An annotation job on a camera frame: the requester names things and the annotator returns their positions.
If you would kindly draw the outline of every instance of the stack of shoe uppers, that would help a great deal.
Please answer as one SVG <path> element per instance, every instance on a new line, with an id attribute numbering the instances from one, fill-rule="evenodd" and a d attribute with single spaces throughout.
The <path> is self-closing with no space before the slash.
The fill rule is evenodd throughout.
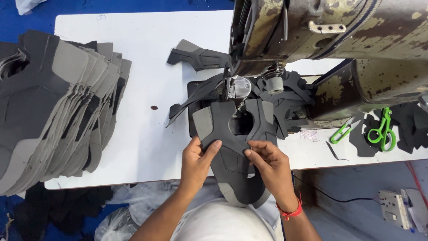
<path id="1" fill-rule="evenodd" d="M 113 43 L 29 30 L 0 42 L 0 195 L 93 172 L 112 137 L 131 61 Z"/>

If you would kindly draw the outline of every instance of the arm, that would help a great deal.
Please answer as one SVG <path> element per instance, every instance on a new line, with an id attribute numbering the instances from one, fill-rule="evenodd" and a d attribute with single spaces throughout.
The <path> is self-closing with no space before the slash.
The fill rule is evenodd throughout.
<path id="1" fill-rule="evenodd" d="M 275 197 L 279 207 L 291 213 L 299 205 L 294 194 L 288 156 L 268 141 L 248 141 L 251 150 L 245 155 L 259 169 L 266 188 Z M 287 241 L 321 241 L 308 217 L 302 212 L 288 221 L 281 216 Z"/>
<path id="2" fill-rule="evenodd" d="M 169 241 L 198 190 L 204 184 L 211 161 L 221 146 L 216 141 L 203 153 L 195 136 L 183 150 L 181 180 L 177 190 L 134 233 L 129 241 Z"/>

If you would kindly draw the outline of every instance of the white table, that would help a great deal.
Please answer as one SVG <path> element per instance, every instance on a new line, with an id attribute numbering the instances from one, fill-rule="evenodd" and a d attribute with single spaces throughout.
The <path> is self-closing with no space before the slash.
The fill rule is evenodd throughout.
<path id="1" fill-rule="evenodd" d="M 176 121 L 168 123 L 169 107 L 187 99 L 186 85 L 203 81 L 222 69 L 196 73 L 190 64 L 166 63 L 170 49 L 181 39 L 203 48 L 227 52 L 232 11 L 152 12 L 60 15 L 55 34 L 76 42 L 113 42 L 114 51 L 133 61 L 124 97 L 117 113 L 114 134 L 103 151 L 101 162 L 93 173 L 82 177 L 52 179 L 47 189 L 92 187 L 146 181 L 179 179 L 181 152 L 190 141 L 188 114 L 184 111 Z M 287 70 L 301 75 L 324 74 L 341 60 L 300 60 L 287 65 Z M 313 169 L 417 160 L 428 157 L 420 148 L 413 155 L 397 147 L 375 157 L 358 157 L 357 149 L 345 137 L 336 160 L 325 141 L 334 129 L 312 130 L 316 140 L 296 133 L 279 140 L 279 148 L 290 157 L 291 169 Z"/>

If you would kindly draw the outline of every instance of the blue floor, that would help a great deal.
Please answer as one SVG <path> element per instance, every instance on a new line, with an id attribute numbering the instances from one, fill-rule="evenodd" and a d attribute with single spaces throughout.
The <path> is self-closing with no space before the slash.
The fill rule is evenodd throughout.
<path id="1" fill-rule="evenodd" d="M 0 0 L 0 41 L 18 42 L 18 35 L 28 29 L 54 33 L 55 18 L 63 14 L 116 13 L 116 12 L 173 12 L 173 11 L 212 11 L 232 10 L 230 0 L 48 0 L 33 8 L 28 15 L 20 16 L 15 0 Z M 0 235 L 7 222 L 6 213 L 11 212 L 14 203 L 21 202 L 17 196 L 6 198 L 0 196 Z M 108 205 L 95 219 L 87 218 L 84 232 L 93 233 L 98 224 L 117 205 Z M 9 240 L 20 240 L 12 231 Z M 52 225 L 46 231 L 45 240 L 78 240 L 79 237 L 65 237 Z"/>
<path id="2" fill-rule="evenodd" d="M 62 14 L 232 10 L 230 0 L 47 0 L 20 16 L 15 0 L 0 0 L 0 41 L 17 42 L 28 29 L 54 33 Z"/>

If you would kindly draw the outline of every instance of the plastic bag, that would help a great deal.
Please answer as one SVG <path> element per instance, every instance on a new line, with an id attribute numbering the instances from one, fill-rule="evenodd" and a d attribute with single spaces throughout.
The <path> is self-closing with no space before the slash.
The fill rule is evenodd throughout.
<path id="1" fill-rule="evenodd" d="M 19 15 L 24 15 L 35 6 L 39 5 L 46 0 L 15 0 L 16 8 L 18 9 Z"/>
<path id="2" fill-rule="evenodd" d="M 133 188 L 123 185 L 113 191 L 113 198 L 106 203 L 129 203 L 132 220 L 139 226 L 172 194 L 169 181 L 139 183 Z"/>
<path id="3" fill-rule="evenodd" d="M 128 208 L 110 213 L 95 230 L 95 241 L 128 241 L 137 231 Z"/>

